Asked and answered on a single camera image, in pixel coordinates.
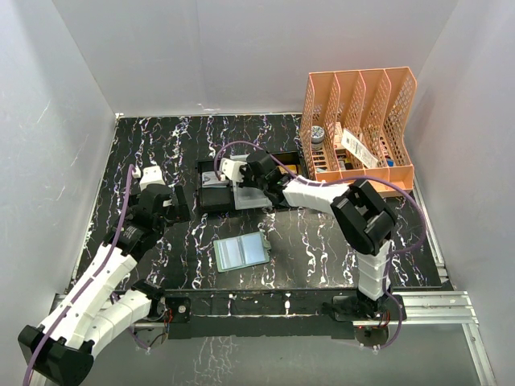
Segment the green card holder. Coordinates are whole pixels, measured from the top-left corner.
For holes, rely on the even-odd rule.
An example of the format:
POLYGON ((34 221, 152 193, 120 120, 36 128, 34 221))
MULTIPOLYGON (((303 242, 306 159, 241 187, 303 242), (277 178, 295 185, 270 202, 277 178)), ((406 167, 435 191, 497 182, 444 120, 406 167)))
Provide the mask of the green card holder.
POLYGON ((219 273, 266 264, 270 261, 270 243, 262 232, 229 237, 214 242, 219 273))

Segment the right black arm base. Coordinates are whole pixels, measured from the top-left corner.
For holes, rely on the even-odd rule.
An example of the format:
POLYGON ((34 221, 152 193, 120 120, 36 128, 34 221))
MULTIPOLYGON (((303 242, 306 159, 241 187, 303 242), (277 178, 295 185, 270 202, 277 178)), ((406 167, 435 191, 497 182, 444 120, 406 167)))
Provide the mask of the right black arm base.
POLYGON ((324 302, 322 312, 337 322, 372 322, 385 325, 387 322, 406 320, 406 310, 400 295, 383 295, 373 301, 360 293, 334 296, 324 302))

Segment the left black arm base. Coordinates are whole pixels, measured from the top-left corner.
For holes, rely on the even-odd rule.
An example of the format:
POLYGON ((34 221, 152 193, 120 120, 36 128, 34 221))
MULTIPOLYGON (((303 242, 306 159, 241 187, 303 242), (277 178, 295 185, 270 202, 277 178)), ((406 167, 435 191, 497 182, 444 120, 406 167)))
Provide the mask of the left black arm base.
POLYGON ((187 323, 191 319, 191 300, 186 297, 162 297, 154 300, 150 312, 142 318, 144 322, 187 323))

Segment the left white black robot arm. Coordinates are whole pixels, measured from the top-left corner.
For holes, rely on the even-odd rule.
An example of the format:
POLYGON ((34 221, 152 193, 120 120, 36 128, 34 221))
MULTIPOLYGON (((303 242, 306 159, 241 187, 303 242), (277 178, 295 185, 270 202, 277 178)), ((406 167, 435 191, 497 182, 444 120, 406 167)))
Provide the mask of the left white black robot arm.
POLYGON ((19 333, 27 361, 23 384, 38 372, 58 385, 79 385, 96 356, 117 336, 143 318, 164 316, 163 290, 144 279, 115 303, 109 300, 166 229, 189 220, 180 185, 151 183, 136 195, 126 195, 117 226, 105 235, 80 280, 38 326, 27 325, 19 333))

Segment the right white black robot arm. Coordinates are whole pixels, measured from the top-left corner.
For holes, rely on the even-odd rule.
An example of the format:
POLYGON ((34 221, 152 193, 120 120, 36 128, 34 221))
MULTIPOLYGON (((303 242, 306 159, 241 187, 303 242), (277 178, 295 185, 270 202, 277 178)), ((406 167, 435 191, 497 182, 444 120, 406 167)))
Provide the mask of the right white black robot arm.
POLYGON ((224 161, 224 172, 239 187, 255 188, 274 205, 303 207, 335 219, 347 243, 356 253, 359 269, 354 310, 366 318, 379 318, 388 307, 390 280, 387 265, 393 211, 365 179, 353 183, 318 183, 287 171, 264 150, 257 150, 233 166, 224 161))

